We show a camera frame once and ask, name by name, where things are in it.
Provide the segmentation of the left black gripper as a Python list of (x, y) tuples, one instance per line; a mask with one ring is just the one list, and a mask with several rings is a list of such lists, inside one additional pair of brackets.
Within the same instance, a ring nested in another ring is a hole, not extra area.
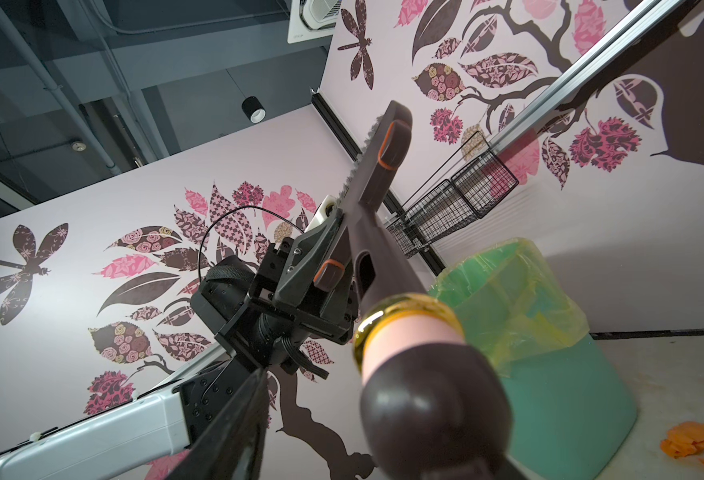
[(331, 257), (340, 220), (268, 247), (256, 271), (231, 255), (213, 267), (213, 333), (248, 366), (328, 372), (301, 350), (314, 335), (343, 345), (357, 314), (352, 274)]

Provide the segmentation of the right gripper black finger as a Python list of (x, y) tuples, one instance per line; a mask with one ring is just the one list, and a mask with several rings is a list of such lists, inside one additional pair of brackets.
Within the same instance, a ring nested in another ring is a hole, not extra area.
[(170, 479), (257, 479), (268, 420), (266, 371), (245, 377)]

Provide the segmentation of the dark brown hand brush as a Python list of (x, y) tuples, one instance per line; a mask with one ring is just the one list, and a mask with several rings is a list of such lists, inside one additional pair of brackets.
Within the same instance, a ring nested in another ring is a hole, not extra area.
[(340, 224), (314, 283), (326, 291), (354, 277), (361, 423), (389, 478), (513, 479), (512, 410), (498, 376), (377, 215), (411, 139), (410, 110), (391, 102), (336, 203)]

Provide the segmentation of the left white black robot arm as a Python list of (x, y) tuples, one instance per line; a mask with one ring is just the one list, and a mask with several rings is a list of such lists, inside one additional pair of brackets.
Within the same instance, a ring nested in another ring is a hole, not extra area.
[(268, 245), (257, 268), (230, 255), (199, 272), (189, 303), (214, 335), (210, 351), (133, 400), (124, 376), (99, 378), (102, 411), (1, 451), (0, 479), (112, 479), (174, 455), (174, 479), (256, 479), (270, 434), (307, 443), (333, 479), (368, 476), (371, 457), (349, 452), (298, 402), (301, 380), (328, 375), (311, 341), (346, 344), (358, 312), (337, 253), (349, 211), (323, 213), (299, 237)]

